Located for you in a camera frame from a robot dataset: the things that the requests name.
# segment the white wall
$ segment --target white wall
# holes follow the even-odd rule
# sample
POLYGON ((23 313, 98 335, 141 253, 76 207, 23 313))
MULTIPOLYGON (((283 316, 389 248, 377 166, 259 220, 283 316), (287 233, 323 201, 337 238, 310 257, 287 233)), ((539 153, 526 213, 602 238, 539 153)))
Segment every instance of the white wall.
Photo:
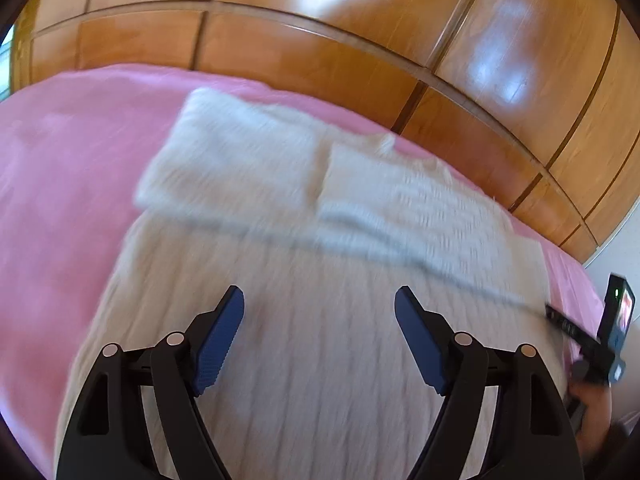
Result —
POLYGON ((626 278, 639 303, 634 309, 634 319, 640 317, 640 207, 637 205, 638 202, 617 234, 587 262, 585 269, 601 298, 607 291, 610 273, 626 278))

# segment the pink bed sheet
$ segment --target pink bed sheet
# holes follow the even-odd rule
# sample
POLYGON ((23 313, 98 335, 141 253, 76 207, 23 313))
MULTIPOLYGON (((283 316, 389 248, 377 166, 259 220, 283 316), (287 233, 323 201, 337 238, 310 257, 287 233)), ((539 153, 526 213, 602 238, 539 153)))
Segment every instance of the pink bed sheet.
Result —
MULTIPOLYGON (((63 73, 0 103, 0 412, 47 478, 70 364, 139 214, 134 187, 185 97, 201 86, 358 134, 386 131, 262 83, 142 65, 63 73)), ((433 156, 402 138, 396 149, 433 156)), ((515 218, 513 225, 540 240, 552 303, 595 333, 602 302, 580 264, 515 218)))

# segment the device screen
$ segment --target device screen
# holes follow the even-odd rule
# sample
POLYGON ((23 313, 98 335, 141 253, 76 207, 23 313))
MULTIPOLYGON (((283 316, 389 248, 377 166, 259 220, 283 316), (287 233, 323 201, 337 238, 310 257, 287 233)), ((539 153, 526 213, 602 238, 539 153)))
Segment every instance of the device screen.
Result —
POLYGON ((631 318, 632 307, 634 306, 633 300, 629 291, 624 289, 622 293, 622 299, 620 300, 620 310, 618 311, 618 318, 616 324, 620 327, 623 333, 626 333, 626 327, 629 326, 629 320, 631 318))

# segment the white fabric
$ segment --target white fabric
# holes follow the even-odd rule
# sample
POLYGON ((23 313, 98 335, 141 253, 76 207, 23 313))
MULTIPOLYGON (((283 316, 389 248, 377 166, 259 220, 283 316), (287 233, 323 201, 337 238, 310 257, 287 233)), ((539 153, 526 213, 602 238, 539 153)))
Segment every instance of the white fabric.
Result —
MULTIPOLYGON (((335 182, 346 170, 337 144, 348 146, 342 153, 348 157, 377 153, 385 164, 420 168, 452 190, 446 171, 391 155, 387 137, 351 137, 292 110, 236 101, 204 91, 193 95, 144 177, 139 199, 151 209, 130 229, 72 366, 56 457, 102 346, 155 345, 212 309, 230 284, 244 291, 244 319, 218 381, 197 404, 236 480, 408 476, 442 398, 422 381, 395 320, 393 300, 402 285, 454 330, 471 332, 487 346, 533 344, 564 389, 562 339, 543 316, 461 288, 419 265, 421 256, 410 251, 399 264, 406 246, 397 233, 410 231, 414 224, 401 224, 409 216, 388 217, 396 222, 391 238, 372 233, 370 222, 361 230, 350 212, 348 222, 334 218, 336 209, 345 209, 335 182), (200 97, 210 110, 203 110, 200 97), (236 105, 242 114, 233 111, 236 105), (217 119, 208 113, 214 110, 217 119), (246 135, 238 121, 264 138, 246 135), (332 142, 321 141, 319 129, 332 142), (370 242, 367 254, 374 258, 320 250, 343 248, 345 241, 350 251, 369 250, 361 244, 370 242)), ((367 215, 380 215, 377 201, 359 197, 367 215)), ((146 388, 143 396, 159 468, 176 478, 152 392, 146 388)), ((464 478, 481 465, 494 403, 495 391, 488 389, 464 478)))
POLYGON ((543 312, 550 293, 540 244, 515 235, 500 206, 436 159, 402 158, 393 142, 202 88, 137 200, 236 232, 420 265, 543 312))

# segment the round metal rivet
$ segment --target round metal rivet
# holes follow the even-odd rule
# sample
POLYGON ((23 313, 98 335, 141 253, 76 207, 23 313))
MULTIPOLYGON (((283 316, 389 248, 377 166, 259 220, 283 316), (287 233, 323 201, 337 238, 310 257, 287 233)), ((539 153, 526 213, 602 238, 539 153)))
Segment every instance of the round metal rivet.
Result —
POLYGON ((456 343, 462 346, 469 346, 473 342, 472 337, 466 332, 458 332, 454 339, 456 343))
POLYGON ((184 341, 184 334, 182 332, 173 332, 166 337, 168 345, 177 346, 184 341))
POLYGON ((535 357, 537 354, 536 349, 533 348, 533 346, 531 345, 522 345, 520 347, 520 351, 522 352, 523 355, 526 355, 527 357, 535 357))
POLYGON ((102 355, 105 357, 111 357, 112 355, 116 355, 118 351, 118 345, 114 345, 113 343, 108 344, 102 349, 102 355))

